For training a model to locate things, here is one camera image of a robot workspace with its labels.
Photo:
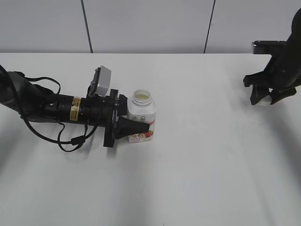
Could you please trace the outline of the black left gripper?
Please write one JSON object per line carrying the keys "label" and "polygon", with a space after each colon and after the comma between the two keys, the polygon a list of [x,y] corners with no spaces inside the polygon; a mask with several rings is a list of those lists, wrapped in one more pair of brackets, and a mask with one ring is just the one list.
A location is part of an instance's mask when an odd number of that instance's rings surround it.
{"label": "black left gripper", "polygon": [[121,139],[138,133],[149,131],[149,124],[119,117],[119,111],[125,111],[127,98],[119,94],[117,89],[111,89],[108,96],[86,96],[80,104],[80,119],[85,127],[92,130],[85,132],[84,139],[90,138],[98,127],[104,127],[104,147],[113,147],[115,139]]}

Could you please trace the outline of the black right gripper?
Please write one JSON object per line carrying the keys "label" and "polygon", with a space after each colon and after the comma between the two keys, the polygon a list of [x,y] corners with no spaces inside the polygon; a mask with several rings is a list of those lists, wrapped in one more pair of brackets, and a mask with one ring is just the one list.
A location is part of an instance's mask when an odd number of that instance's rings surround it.
{"label": "black right gripper", "polygon": [[295,87],[301,85],[301,56],[272,56],[263,71],[246,75],[243,84],[245,87],[253,85],[250,97],[252,105],[257,105],[268,95],[271,96],[271,105],[294,96],[297,93]]}

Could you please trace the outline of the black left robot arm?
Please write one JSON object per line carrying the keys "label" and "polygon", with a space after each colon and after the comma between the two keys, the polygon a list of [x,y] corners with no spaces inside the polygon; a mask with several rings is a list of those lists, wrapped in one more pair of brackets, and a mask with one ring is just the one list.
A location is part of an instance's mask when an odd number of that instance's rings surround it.
{"label": "black left robot arm", "polygon": [[[75,150],[83,146],[98,127],[104,127],[105,147],[113,147],[117,139],[144,133],[149,130],[149,124],[125,118],[127,114],[127,97],[119,94],[117,89],[109,89],[111,71],[104,67],[95,70],[86,97],[63,95],[59,91],[42,87],[37,84],[44,77],[29,78],[22,72],[8,72],[0,69],[0,103],[19,113],[29,130],[36,136],[50,143],[73,145]],[[83,135],[70,141],[50,139],[41,135],[31,125],[31,122],[81,124],[87,130]]]}

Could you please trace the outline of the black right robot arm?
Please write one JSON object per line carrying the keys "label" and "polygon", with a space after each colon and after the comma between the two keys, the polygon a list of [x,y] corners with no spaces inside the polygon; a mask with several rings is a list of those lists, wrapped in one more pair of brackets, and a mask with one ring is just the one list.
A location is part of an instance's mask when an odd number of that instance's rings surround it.
{"label": "black right robot arm", "polygon": [[291,34],[286,41],[256,40],[253,54],[271,55],[263,71],[246,75],[245,87],[252,86],[252,105],[273,105],[294,96],[301,85],[301,11],[293,17]]}

